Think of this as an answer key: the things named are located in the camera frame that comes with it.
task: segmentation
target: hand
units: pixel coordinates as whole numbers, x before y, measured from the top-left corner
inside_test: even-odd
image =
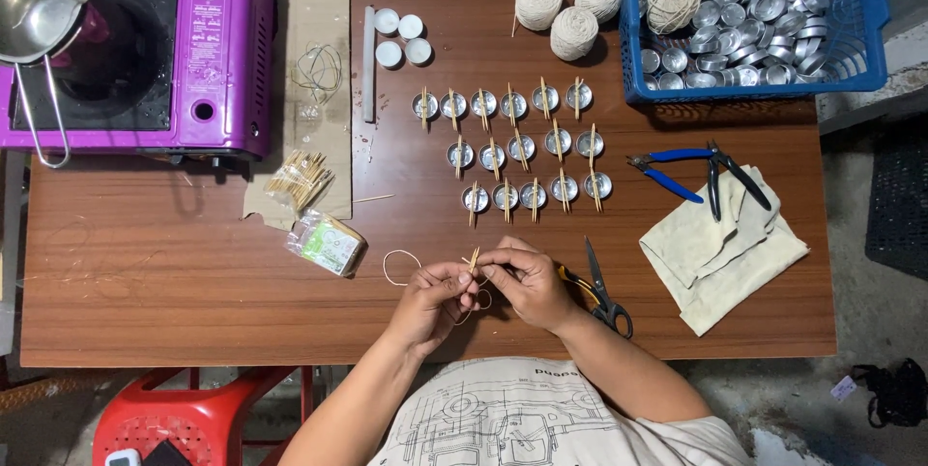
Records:
[[[480,310],[468,266],[438,262],[412,274],[383,336],[418,359],[433,353],[465,312]]]
[[[477,265],[532,326],[557,335],[577,313],[586,314],[567,294],[551,258],[521,239],[504,236],[496,249],[477,258]]]

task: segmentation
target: cardboard sheet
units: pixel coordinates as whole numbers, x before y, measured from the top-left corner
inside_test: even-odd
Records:
[[[299,148],[324,154],[326,168],[335,175],[311,207],[349,220],[352,216],[351,0],[277,0],[277,9],[279,27],[272,60],[275,79],[271,111],[276,118],[271,131],[272,153],[252,164],[252,180],[245,190],[242,217],[258,213],[268,226],[280,230],[293,227],[296,218],[268,198],[263,187],[287,154]],[[297,65],[299,62],[304,71],[309,71],[312,57],[303,58],[304,54],[324,45],[330,45],[341,56],[342,80],[337,90],[316,91],[314,98],[313,90],[301,86],[308,80]],[[331,80],[332,73],[327,72],[320,83],[326,85]]]

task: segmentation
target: beige cloth rag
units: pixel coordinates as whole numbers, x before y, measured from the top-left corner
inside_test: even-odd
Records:
[[[698,336],[808,253],[757,167],[741,168],[760,186],[770,211],[725,172],[718,178],[721,221],[714,221],[703,186],[696,194],[705,203],[684,201],[638,242],[680,307],[680,318]]]

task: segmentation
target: black and yellow scissors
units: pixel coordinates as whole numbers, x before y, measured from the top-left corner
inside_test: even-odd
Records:
[[[585,235],[584,240],[586,241],[586,257],[589,259],[589,272],[593,275],[593,284],[589,284],[577,274],[567,270],[567,267],[564,265],[558,268],[558,274],[561,275],[561,279],[575,283],[581,290],[593,298],[593,301],[596,302],[596,306],[590,314],[592,314],[594,318],[605,323],[607,327],[614,330],[622,337],[631,339],[632,317],[625,311],[625,308],[622,308],[619,304],[613,303],[612,300],[609,299],[609,294],[606,293],[606,286],[602,282],[602,272],[599,270],[596,254],[593,253],[593,246],[589,244],[589,238]],[[615,320],[618,319],[619,316],[625,318],[625,323],[628,326],[628,330],[625,333],[622,333],[615,323]]]

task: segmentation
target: concrete floor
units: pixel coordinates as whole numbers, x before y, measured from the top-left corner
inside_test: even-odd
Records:
[[[886,366],[912,357],[928,366],[928,282],[871,262],[863,252],[870,138],[877,133],[863,127],[822,139],[838,355],[673,363],[732,425],[749,452],[756,450],[760,464],[915,466],[928,457],[928,423],[875,430],[866,420],[869,392],[860,388],[841,403],[829,395],[851,365]],[[331,388],[346,371],[344,366],[324,366],[320,373],[331,377],[319,382]],[[221,384],[234,373],[234,368],[205,370],[203,383]],[[0,417],[0,443],[8,445],[6,463],[89,465],[96,421],[118,386],[51,398]],[[249,420],[248,437],[284,437],[294,431],[298,391],[292,380],[261,400]],[[317,397],[324,394],[316,392]],[[771,446],[782,449],[773,460]],[[783,455],[791,448],[792,456]],[[249,453],[247,462],[257,464],[261,456],[260,451]]]

